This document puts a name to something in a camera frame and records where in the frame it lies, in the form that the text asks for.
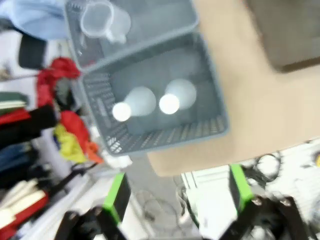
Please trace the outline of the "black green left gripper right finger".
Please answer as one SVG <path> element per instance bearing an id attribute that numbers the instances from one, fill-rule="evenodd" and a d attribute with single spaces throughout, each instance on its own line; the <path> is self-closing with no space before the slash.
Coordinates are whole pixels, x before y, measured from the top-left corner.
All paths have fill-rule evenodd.
<path id="1" fill-rule="evenodd" d="M 309 232 L 292 196 L 255 194 L 239 164 L 229 165 L 229 190 L 237 218 L 221 240 L 308 240 Z"/>

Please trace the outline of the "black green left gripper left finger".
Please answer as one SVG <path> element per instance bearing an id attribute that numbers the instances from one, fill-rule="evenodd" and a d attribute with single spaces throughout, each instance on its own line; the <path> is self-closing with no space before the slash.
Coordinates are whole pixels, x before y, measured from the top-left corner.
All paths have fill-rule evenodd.
<path id="1" fill-rule="evenodd" d="M 55 234 L 56 240 L 93 240 L 101 235 L 106 240 L 126 240 L 120 230 L 131 196 L 131 187 L 125 173 L 118 173 L 101 205 L 85 213 L 66 211 Z"/>

